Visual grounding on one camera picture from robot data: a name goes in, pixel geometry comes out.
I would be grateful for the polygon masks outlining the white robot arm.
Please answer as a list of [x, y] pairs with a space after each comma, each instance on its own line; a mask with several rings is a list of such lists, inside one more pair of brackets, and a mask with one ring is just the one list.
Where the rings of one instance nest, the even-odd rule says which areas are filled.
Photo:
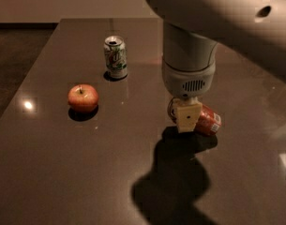
[[180, 133], [217, 132], [202, 120], [219, 43], [286, 83], [286, 0], [145, 0], [163, 20], [162, 78], [173, 95], [169, 114]]

